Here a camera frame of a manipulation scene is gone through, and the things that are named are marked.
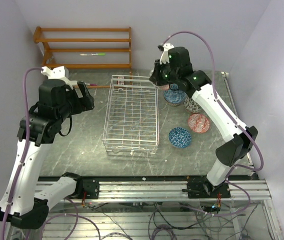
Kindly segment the red diamond pattern bowl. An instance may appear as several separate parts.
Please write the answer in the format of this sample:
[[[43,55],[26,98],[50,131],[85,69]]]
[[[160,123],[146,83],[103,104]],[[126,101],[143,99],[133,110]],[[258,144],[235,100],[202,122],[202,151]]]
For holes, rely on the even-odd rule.
[[[199,113],[192,114],[187,120],[189,128],[198,134],[207,132],[210,128],[209,119]]]

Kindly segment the blue triangle pattern bowl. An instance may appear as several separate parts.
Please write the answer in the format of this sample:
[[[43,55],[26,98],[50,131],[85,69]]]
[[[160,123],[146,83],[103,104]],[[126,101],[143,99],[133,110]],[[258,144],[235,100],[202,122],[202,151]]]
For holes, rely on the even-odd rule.
[[[192,137],[187,129],[175,127],[169,132],[168,139],[174,147],[183,149],[191,144]]]

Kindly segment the white bowl with dot pattern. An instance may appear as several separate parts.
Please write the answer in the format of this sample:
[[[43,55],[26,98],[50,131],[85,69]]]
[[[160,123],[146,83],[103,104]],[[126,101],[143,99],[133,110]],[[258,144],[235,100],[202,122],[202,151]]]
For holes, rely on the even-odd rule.
[[[167,84],[167,85],[159,86],[158,88],[159,88],[160,90],[162,90],[162,91],[167,91],[167,90],[170,89],[170,86]]]

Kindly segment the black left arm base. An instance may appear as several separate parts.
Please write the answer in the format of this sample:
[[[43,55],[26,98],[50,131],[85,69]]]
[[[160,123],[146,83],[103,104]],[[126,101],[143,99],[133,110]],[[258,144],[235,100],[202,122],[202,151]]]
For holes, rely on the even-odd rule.
[[[84,178],[82,181],[82,189],[80,197],[82,199],[94,200],[98,199],[100,192],[100,184],[92,178]]]

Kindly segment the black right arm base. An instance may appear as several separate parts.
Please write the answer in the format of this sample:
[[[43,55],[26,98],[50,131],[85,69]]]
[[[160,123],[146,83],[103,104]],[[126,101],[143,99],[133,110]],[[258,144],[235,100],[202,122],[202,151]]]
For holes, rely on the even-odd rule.
[[[204,175],[190,176],[187,179],[186,187],[181,191],[187,193],[189,199],[216,199],[218,196],[222,198],[231,197],[227,183],[223,182],[218,186],[213,186]]]

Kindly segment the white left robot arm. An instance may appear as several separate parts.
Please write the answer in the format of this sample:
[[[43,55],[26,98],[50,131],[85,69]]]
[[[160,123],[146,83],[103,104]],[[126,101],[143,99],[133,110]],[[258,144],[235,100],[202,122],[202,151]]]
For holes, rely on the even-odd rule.
[[[39,100],[20,121],[17,155],[12,175],[0,201],[0,222],[20,229],[39,229],[49,210],[66,197],[79,198],[83,178],[64,173],[57,182],[35,192],[43,161],[62,123],[73,115],[94,109],[94,98],[83,81],[76,82],[81,96],[61,79],[48,79],[39,87]]]

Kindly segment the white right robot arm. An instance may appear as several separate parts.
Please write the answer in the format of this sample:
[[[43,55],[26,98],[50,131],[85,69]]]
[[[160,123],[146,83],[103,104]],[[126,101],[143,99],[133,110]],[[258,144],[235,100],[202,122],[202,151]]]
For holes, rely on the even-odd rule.
[[[158,48],[162,54],[155,60],[150,81],[157,87],[176,84],[179,90],[200,105],[224,140],[224,144],[215,151],[217,159],[202,186],[203,194],[213,198],[220,192],[220,185],[235,164],[250,152],[258,131],[254,126],[248,127],[231,111],[214,91],[213,81],[204,71],[193,69],[186,48],[174,47],[170,43]]]

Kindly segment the wooden shelf rack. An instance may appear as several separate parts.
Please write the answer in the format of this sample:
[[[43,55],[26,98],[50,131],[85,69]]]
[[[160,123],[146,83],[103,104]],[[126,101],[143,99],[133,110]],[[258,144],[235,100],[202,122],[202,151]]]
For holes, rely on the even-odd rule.
[[[44,36],[45,32],[54,33],[125,33],[126,38],[47,38]],[[33,41],[36,44],[42,43],[44,47],[44,56],[42,66],[48,68],[56,68],[65,66],[68,69],[128,69],[129,78],[126,80],[130,85],[132,84],[132,33],[131,28],[42,28],[36,27],[33,34]],[[93,47],[93,48],[51,48],[49,43],[89,43],[89,44],[108,44],[119,43],[126,44],[126,47]],[[127,53],[129,60],[127,63],[57,63],[54,60],[54,53],[80,53],[80,54],[94,54],[101,56],[106,53]]]

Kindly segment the blue floral pattern bowl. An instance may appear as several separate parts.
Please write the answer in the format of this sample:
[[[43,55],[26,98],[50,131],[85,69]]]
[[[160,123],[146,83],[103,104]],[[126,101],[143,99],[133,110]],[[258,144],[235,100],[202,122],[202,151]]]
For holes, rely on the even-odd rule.
[[[171,84],[168,90],[164,91],[164,99],[171,106],[178,106],[183,103],[187,95],[184,91],[180,90],[177,84]]]

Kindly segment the brown leaf pattern bowl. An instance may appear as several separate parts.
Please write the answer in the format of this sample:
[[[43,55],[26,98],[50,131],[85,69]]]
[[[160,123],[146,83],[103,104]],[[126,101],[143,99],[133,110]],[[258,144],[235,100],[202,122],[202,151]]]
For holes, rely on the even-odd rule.
[[[189,97],[184,100],[183,105],[188,112],[193,114],[197,114],[202,111],[202,107]]]

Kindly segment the green marker pen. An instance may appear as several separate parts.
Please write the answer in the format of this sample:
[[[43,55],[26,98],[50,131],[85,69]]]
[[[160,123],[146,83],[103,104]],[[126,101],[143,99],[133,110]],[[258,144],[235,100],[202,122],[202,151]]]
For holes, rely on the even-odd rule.
[[[98,53],[80,53],[80,56],[105,56],[106,53],[98,52]]]

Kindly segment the aluminium rail frame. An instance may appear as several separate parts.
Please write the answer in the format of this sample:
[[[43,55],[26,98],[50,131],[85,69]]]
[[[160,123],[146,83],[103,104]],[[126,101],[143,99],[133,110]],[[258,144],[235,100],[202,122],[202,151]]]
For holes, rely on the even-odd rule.
[[[79,87],[74,87],[78,96],[81,96]],[[190,177],[181,176],[155,176],[155,177],[113,177],[110,181],[106,178],[95,178],[81,176],[83,179],[95,179],[100,184],[98,199],[91,199],[94,202],[185,202],[192,200],[208,199],[210,201],[263,201],[265,206],[271,202],[271,196],[266,182],[260,179],[247,179],[243,175],[233,175],[233,168],[225,179],[224,183],[229,185],[231,197],[223,198],[193,198],[189,199],[187,193],[181,190],[186,187],[187,179]]]

